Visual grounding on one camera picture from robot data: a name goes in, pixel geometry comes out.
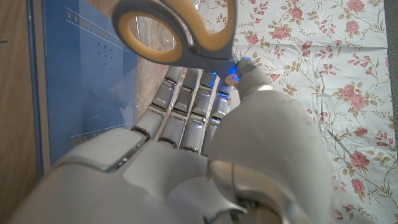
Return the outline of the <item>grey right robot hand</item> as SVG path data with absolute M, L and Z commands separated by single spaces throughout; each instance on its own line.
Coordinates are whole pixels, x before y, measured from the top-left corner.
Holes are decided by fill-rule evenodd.
M 204 155 L 127 129 L 77 145 L 10 223 L 329 223 L 333 166 L 302 104 L 249 59 Z

